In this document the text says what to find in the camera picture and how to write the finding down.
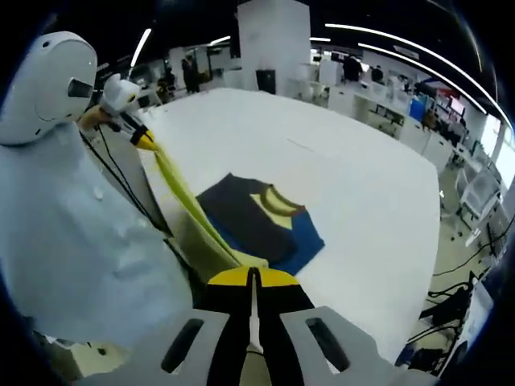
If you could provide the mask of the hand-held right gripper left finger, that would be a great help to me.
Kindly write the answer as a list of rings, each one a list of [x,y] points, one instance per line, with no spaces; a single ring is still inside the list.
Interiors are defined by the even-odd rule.
[[[127,361],[82,385],[237,385],[250,342],[254,270],[213,277],[190,310],[140,341]]]

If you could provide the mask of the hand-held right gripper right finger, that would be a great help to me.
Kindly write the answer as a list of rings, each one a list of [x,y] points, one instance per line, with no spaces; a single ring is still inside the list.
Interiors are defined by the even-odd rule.
[[[328,306],[315,306],[289,273],[255,271],[259,340],[273,385],[436,385],[399,368],[374,338]]]

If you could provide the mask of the person's left hand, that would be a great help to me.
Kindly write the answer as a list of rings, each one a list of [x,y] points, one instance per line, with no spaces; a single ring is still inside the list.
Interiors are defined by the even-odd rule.
[[[110,122],[112,119],[100,105],[95,105],[84,112],[77,121],[77,125],[83,130],[90,130],[98,125]]]

